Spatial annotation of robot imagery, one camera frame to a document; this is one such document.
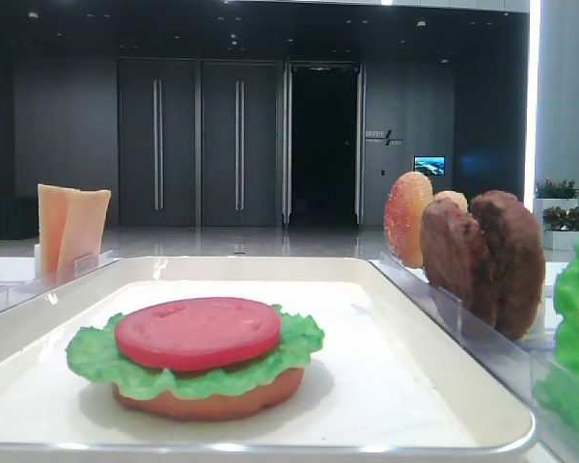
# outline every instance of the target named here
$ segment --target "glossy floor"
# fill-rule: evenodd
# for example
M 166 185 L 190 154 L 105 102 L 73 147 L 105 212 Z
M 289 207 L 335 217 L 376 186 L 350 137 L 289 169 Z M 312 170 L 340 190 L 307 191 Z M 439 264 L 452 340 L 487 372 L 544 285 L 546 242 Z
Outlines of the glossy floor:
M 31 257 L 36 239 L 0 241 L 0 257 Z M 103 238 L 103 251 L 138 256 L 320 256 L 378 259 L 386 250 L 382 230 L 312 229 L 116 229 Z M 549 261 L 567 262 L 572 252 L 545 251 Z

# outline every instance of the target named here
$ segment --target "screen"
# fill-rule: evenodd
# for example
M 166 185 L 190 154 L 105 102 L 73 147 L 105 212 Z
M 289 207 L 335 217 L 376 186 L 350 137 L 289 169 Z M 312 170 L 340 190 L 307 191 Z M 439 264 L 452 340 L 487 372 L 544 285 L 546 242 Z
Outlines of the screen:
M 414 171 L 426 176 L 443 176 L 446 173 L 444 156 L 415 156 Z

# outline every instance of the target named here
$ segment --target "bottom bun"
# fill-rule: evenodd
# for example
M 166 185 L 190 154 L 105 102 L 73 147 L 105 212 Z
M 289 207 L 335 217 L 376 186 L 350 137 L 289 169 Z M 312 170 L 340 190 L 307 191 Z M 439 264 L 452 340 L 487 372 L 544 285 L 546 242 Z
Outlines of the bottom bun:
M 112 390 L 114 397 L 127 408 L 173 420 L 224 422 L 250 417 L 289 399 L 298 390 L 303 373 L 304 368 L 290 368 L 272 383 L 258 386 L 243 395 L 211 395 L 189 400 L 176 398 L 169 391 L 151 400 L 135 400 L 121 395 L 116 384 L 112 384 Z

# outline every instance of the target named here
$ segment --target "double door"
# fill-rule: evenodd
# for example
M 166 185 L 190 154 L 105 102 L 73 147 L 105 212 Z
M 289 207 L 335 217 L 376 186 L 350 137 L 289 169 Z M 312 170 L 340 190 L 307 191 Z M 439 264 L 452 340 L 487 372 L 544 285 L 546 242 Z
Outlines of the double door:
M 279 75 L 275 64 L 202 64 L 204 226 L 276 224 Z
M 195 64 L 120 62 L 121 223 L 195 225 Z

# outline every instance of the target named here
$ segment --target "tomato slice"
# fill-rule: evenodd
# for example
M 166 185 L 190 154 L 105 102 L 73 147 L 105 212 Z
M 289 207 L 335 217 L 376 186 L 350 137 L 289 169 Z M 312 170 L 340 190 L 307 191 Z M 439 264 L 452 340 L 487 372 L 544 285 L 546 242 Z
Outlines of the tomato slice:
M 272 350 L 281 337 L 281 317 L 247 299 L 184 299 L 130 313 L 114 337 L 123 355 L 143 367 L 201 371 Z

